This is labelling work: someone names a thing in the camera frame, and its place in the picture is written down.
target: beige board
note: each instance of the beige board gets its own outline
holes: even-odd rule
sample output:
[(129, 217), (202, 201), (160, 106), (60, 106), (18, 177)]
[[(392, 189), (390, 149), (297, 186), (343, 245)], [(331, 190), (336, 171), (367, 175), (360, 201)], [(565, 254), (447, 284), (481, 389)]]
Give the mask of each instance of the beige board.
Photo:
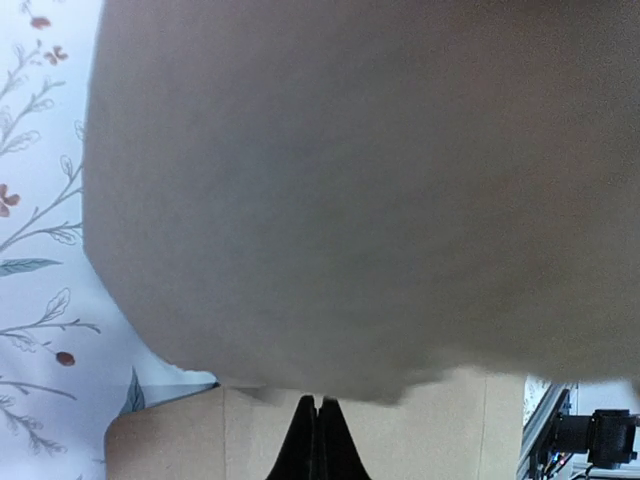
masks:
[[(524, 380), (458, 372), (398, 407), (342, 402), (374, 480), (512, 480), (521, 441)], [(300, 398), (274, 404), (214, 390), (117, 420), (109, 480), (264, 480)]]

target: blue-gray leaf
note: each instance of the blue-gray leaf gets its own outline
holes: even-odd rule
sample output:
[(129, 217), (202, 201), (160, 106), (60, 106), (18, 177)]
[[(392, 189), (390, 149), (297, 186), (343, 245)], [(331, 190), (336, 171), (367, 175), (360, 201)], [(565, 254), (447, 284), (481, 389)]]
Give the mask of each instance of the blue-gray leaf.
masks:
[(60, 262), (46, 258), (18, 258), (15, 260), (3, 260), (0, 262), (0, 277), (15, 275), (16, 273), (33, 272), (51, 265), (60, 265)]
[(131, 383), (129, 384), (129, 390), (127, 391), (127, 399), (120, 410), (120, 415), (125, 413), (133, 413), (142, 410), (145, 407), (144, 393), (140, 388), (140, 382), (138, 382), (138, 375), (136, 369), (133, 369), (131, 374)]

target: floral pattern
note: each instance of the floral pattern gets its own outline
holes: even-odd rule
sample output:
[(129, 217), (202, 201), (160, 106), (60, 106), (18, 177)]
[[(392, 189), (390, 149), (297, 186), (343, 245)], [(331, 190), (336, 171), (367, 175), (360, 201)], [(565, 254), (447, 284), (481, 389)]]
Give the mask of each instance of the floral pattern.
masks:
[[(216, 385), (210, 373), (157, 359), (82, 252), (80, 117), (92, 52), (74, 52), (93, 41), (101, 5), (75, 2), (95, 26), (81, 38), (70, 28), (82, 16), (71, 3), (23, 0), (6, 14), (0, 5), (0, 49), (11, 53), (0, 52), (0, 451), (15, 453), (0, 478), (31, 478), (20, 471), (25, 462), (45, 478), (73, 455), (77, 466), (60, 478), (102, 480), (103, 438), (116, 416)], [(172, 385), (182, 387), (167, 394)], [(73, 415), (92, 418), (85, 444), (67, 433)]]

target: white floral tablecloth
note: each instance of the white floral tablecloth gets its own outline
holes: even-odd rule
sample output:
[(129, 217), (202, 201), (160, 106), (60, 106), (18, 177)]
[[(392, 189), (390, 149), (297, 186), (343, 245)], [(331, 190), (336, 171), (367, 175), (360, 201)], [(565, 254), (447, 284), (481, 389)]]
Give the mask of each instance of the white floral tablecloth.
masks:
[(156, 357), (82, 250), (100, 8), (0, 1), (1, 479), (104, 479), (104, 436), (118, 415), (216, 384)]

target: beige fabric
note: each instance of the beige fabric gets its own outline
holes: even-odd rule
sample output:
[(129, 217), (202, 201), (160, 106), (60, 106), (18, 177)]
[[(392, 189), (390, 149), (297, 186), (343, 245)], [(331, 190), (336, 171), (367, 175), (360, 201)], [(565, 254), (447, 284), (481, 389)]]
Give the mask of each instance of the beige fabric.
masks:
[[(521, 378), (459, 372), (401, 407), (342, 407), (374, 479), (513, 479), (523, 387)], [(283, 393), (273, 406), (220, 389), (122, 417), (108, 435), (108, 478), (264, 479), (299, 397)]]
[(639, 18), (109, 0), (89, 257), (153, 350), (223, 379), (393, 401), (468, 363), (634, 376)]

